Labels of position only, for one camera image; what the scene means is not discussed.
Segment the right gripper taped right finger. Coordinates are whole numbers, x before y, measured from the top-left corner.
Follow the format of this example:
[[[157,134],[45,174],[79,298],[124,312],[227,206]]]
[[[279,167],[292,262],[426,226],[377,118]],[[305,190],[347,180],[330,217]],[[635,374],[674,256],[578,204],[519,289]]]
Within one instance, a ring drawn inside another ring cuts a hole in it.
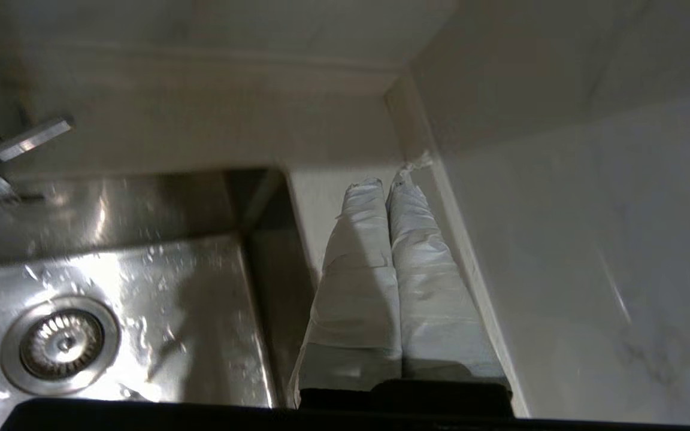
[[[499,384],[509,380],[413,172],[427,153],[402,166],[387,198],[397,273],[402,374],[412,380]]]

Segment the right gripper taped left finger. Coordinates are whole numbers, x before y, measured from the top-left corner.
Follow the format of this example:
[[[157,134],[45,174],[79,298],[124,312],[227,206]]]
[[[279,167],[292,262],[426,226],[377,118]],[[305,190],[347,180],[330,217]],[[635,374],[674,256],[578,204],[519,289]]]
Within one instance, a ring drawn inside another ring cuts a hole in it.
[[[317,391],[369,393],[402,376],[400,301],[383,183],[350,185],[328,239],[291,377],[304,406]]]

